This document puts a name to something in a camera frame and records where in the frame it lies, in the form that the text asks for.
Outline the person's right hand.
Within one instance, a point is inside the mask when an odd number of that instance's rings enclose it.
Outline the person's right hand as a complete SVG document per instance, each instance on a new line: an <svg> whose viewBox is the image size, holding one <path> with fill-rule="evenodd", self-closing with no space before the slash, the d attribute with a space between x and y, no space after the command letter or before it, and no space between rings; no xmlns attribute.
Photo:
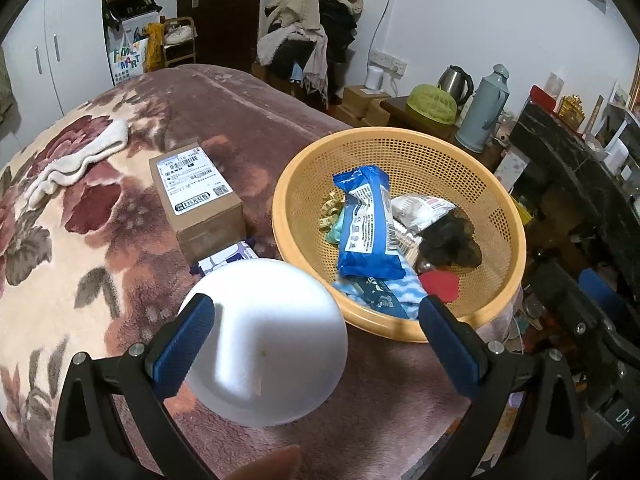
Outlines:
<svg viewBox="0 0 640 480"><path fill-rule="evenodd" d="M303 454L298 445L280 448L228 474L226 480L291 480L296 478Z"/></svg>

